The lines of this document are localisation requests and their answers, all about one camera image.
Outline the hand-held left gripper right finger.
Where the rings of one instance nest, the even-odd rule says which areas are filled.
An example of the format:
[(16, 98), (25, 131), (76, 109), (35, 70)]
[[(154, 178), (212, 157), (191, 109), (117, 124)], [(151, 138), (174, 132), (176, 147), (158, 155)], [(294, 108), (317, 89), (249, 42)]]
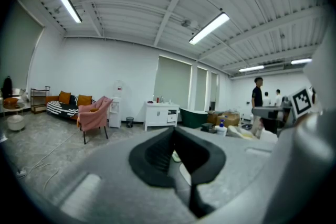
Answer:
[(191, 176), (189, 210), (198, 218), (210, 214), (215, 208), (203, 202), (197, 186), (212, 182), (221, 172), (226, 162), (224, 151), (180, 127), (174, 129), (174, 149)]

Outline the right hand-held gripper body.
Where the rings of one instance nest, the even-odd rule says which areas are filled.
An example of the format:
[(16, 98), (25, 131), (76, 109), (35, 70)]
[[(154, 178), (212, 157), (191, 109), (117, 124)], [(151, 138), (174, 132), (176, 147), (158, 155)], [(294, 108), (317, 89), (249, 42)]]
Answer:
[(261, 119), (266, 131), (280, 135), (283, 129), (295, 126), (313, 108), (312, 97), (307, 87), (284, 97), (280, 106), (252, 108), (252, 114)]

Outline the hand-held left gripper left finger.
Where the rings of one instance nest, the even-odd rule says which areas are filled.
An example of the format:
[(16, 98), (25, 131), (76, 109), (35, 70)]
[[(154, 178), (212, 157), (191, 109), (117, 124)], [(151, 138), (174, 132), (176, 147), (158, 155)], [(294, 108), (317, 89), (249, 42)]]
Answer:
[(174, 152), (174, 128), (135, 146), (129, 154), (133, 172), (152, 187), (174, 188), (175, 180), (168, 175)]

